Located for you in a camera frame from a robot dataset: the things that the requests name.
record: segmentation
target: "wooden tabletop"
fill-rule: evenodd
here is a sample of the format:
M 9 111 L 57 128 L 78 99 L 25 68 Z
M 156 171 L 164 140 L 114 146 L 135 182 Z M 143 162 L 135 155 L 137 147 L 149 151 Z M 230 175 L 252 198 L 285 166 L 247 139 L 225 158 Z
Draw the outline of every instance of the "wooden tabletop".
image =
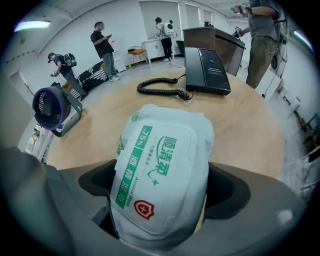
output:
M 137 85 L 142 81 L 178 78 L 184 73 L 185 70 L 176 69 L 151 75 L 102 95 L 96 103 L 83 109 L 79 122 L 64 137 L 55 137 L 47 163 L 60 170 L 114 159 L 128 119 L 143 105 L 151 103 L 202 112 L 212 122 L 214 130 L 211 162 L 276 178 L 284 156 L 284 138 L 278 121 L 264 99 L 235 76 L 227 74 L 231 87 L 227 96 L 196 92 L 191 100 L 184 101 L 173 96 L 137 92 Z M 184 76 L 178 84 L 157 83 L 149 88 L 186 91 L 185 84 Z

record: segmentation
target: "floor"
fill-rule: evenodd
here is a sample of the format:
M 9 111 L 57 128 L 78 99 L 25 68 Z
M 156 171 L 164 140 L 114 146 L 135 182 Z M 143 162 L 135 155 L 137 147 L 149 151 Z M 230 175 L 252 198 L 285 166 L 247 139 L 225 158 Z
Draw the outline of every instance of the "floor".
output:
M 116 90 L 119 86 L 124 86 L 136 79 L 165 72 L 167 70 L 180 69 L 185 66 L 183 57 L 176 57 L 172 60 L 172 64 L 162 60 L 154 60 L 151 67 L 147 63 L 141 63 L 133 68 L 124 71 L 124 76 L 117 82 L 110 83 L 109 81 L 102 83 L 92 89 L 83 101 L 83 107 L 87 108 L 96 100 L 112 90 Z M 291 108 L 282 99 L 282 95 L 275 93 L 268 102 L 275 116 L 278 118 L 279 125 L 282 129 L 285 146 L 282 169 L 278 179 L 287 184 L 294 191 L 298 192 L 302 186 L 302 163 L 300 159 L 307 154 L 303 146 L 303 133 L 300 132 L 298 119 L 292 112 Z

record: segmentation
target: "door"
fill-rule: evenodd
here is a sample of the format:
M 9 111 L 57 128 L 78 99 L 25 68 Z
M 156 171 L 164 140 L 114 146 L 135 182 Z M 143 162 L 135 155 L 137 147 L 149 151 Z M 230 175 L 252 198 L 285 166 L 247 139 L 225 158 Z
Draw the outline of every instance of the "door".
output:
M 32 88 L 30 88 L 21 72 L 18 70 L 17 72 L 10 75 L 9 78 L 12 82 L 12 86 L 17 90 L 17 92 L 22 96 L 22 98 L 32 107 L 35 91 Z

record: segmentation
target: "wet wipes pack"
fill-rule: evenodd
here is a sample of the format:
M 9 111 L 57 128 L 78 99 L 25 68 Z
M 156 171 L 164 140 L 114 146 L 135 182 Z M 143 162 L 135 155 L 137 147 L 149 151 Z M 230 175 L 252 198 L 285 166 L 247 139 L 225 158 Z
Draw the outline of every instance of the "wet wipes pack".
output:
M 120 138 L 110 194 L 123 241 L 168 250 L 193 233 L 206 195 L 213 137 L 201 113 L 149 104 L 132 116 Z

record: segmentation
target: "white cabinet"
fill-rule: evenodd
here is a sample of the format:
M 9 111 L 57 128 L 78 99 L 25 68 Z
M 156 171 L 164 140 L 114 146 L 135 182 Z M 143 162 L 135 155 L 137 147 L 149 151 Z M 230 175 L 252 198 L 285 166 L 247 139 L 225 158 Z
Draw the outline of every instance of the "white cabinet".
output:
M 151 59 L 165 56 L 164 48 L 162 47 L 162 43 L 160 39 L 150 39 L 150 40 L 144 41 L 142 42 L 142 48 L 146 49 L 146 54 L 147 54 L 149 64 L 151 64 Z
M 110 45 L 112 46 L 113 52 L 113 59 L 114 59 L 114 67 L 118 72 L 122 72 L 127 70 L 124 60 L 120 56 L 120 52 L 118 49 L 117 41 L 110 41 Z

